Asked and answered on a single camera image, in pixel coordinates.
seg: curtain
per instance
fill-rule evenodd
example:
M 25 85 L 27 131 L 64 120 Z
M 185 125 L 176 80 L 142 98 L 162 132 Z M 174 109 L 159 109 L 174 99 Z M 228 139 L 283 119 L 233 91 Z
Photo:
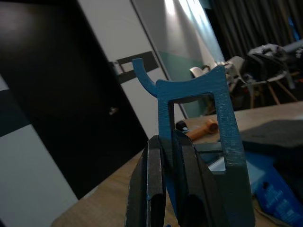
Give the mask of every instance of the curtain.
M 211 0 L 231 56 L 303 38 L 302 0 Z

